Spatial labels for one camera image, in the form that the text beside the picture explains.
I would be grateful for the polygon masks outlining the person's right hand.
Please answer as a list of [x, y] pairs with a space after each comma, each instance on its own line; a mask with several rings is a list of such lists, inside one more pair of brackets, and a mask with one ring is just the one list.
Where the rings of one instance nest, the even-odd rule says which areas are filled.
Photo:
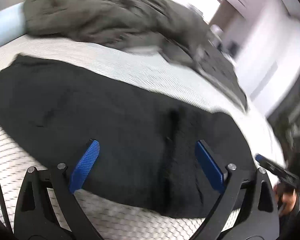
[[283, 194], [278, 194], [278, 186], [279, 184], [275, 185], [273, 187], [273, 191], [275, 194], [275, 200], [277, 204], [279, 203], [279, 201], [282, 202], [282, 206], [279, 208], [279, 216], [282, 217], [289, 214], [294, 209], [297, 194], [295, 190], [292, 193], [284, 192]]

